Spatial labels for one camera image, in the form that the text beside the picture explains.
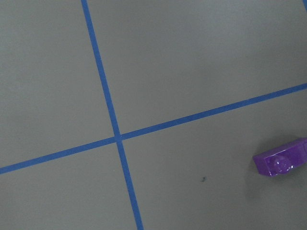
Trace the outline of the purple sloped block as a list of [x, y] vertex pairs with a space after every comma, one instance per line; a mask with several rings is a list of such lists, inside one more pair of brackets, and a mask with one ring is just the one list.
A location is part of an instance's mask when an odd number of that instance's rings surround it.
[[307, 162], [307, 139], [298, 138], [253, 156], [258, 173], [273, 177], [287, 174]]

